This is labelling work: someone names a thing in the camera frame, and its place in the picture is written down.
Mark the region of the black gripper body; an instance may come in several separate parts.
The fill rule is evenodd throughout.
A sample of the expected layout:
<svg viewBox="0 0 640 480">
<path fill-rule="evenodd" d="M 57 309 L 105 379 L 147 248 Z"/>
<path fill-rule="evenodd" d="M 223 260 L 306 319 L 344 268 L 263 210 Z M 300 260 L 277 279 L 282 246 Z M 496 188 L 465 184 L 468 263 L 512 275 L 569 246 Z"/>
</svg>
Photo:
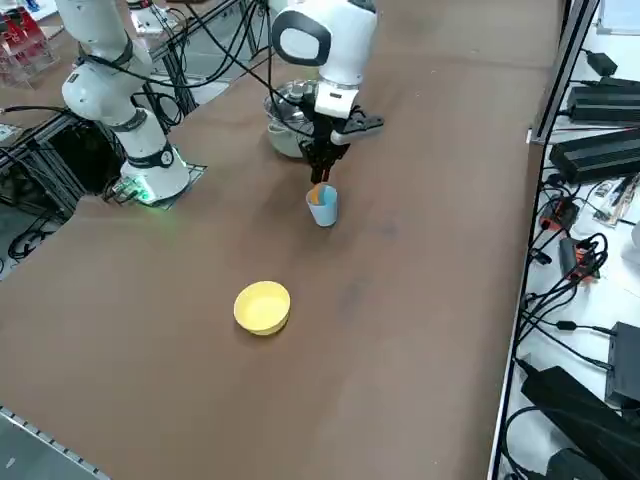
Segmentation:
<svg viewBox="0 0 640 480">
<path fill-rule="evenodd" d="M 336 145 L 331 140 L 332 132 L 333 119 L 321 114 L 315 114 L 312 120 L 301 127 L 298 145 L 303 158 L 309 164 L 333 164 L 349 150 L 349 144 Z"/>
</svg>

